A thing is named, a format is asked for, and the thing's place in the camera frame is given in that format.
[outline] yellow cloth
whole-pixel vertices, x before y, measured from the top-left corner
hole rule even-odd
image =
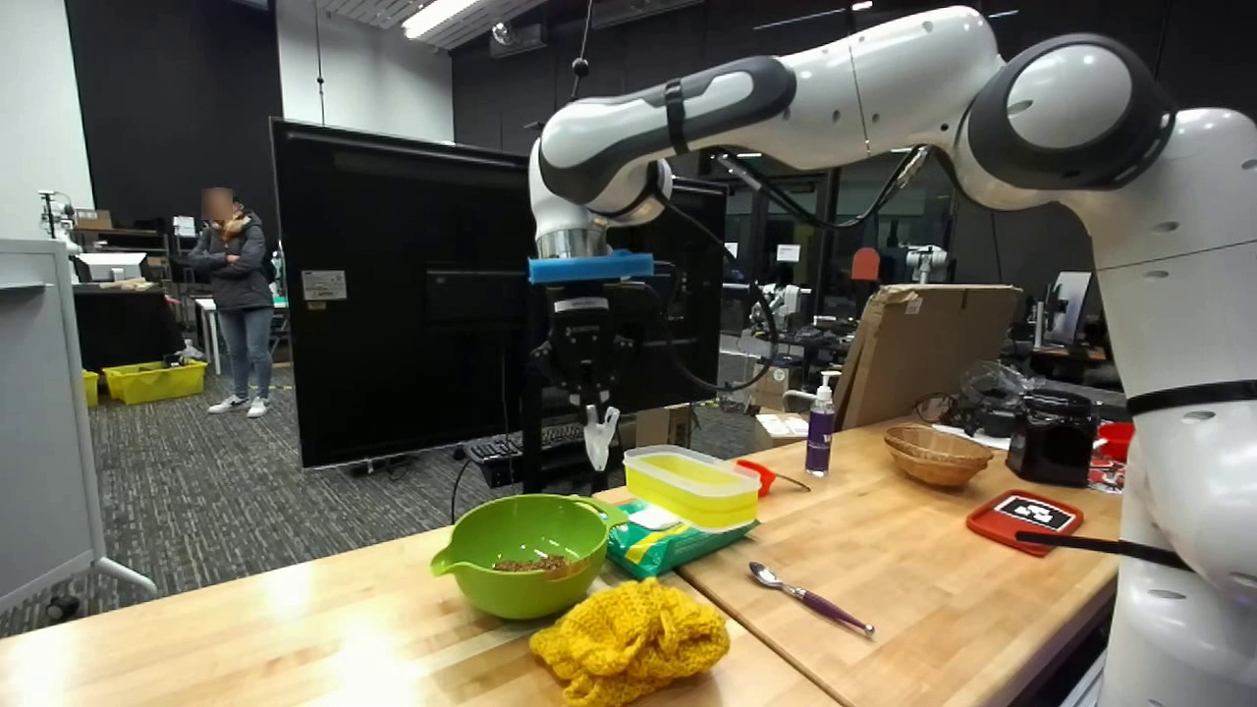
[[[732,653],[724,613],[662,579],[626,579],[586,595],[531,637],[570,707],[621,707],[709,671]]]

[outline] desk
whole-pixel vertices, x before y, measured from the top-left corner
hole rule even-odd
[[[82,246],[163,246],[163,231],[156,226],[76,226],[76,238]]]
[[[755,458],[802,475],[802,445]],[[1009,702],[1115,583],[1111,556],[1030,556],[972,534],[968,514],[1009,485],[1073,502],[1079,534],[1119,528],[1119,497],[1023,484],[1002,456],[959,494],[926,490],[893,465],[879,429],[852,429],[823,485],[774,490],[752,543],[683,575],[840,702]],[[752,583],[752,556],[875,624],[875,644]]]
[[[82,251],[80,257],[92,268],[92,283],[123,283],[142,280],[147,251]]]
[[[802,469],[802,445],[760,458]],[[926,490],[893,469],[879,429],[837,435],[825,485],[777,485],[743,544],[671,575],[732,617],[736,653],[654,702],[1009,702],[1115,579],[1099,553],[975,536],[968,509],[1034,484],[993,464],[959,494]],[[1041,490],[1079,507],[1085,534],[1115,534],[1119,497]],[[0,702],[556,702],[531,628],[429,575],[443,543],[434,528],[0,638]],[[752,583],[752,556],[874,621],[875,644]]]
[[[76,286],[76,316],[87,369],[169,362],[181,348],[181,328],[163,286]]]
[[[450,528],[0,638],[0,702],[560,702],[536,624],[463,603]],[[736,647],[647,707],[828,702],[732,621]]]

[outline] whiteboard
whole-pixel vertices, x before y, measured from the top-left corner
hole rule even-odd
[[[0,608],[101,553],[67,253],[0,238]]]

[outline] computer monitor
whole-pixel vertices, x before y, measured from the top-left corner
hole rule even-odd
[[[299,120],[271,125],[271,155],[302,464],[520,433],[545,328],[528,286],[528,155]],[[702,219],[724,214],[724,192],[689,192]],[[613,294],[642,337],[618,380],[626,408],[709,395],[679,369],[717,375],[719,243],[677,226],[618,231],[618,246],[647,246],[677,274],[662,299]]]
[[[198,214],[169,214],[169,235],[173,238],[198,238]]]

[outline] person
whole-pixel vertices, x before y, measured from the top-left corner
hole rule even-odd
[[[268,416],[274,320],[268,283],[271,246],[258,214],[244,211],[240,192],[210,188],[210,225],[190,264],[214,283],[233,375],[233,395],[210,404],[210,410],[247,408],[247,416]]]

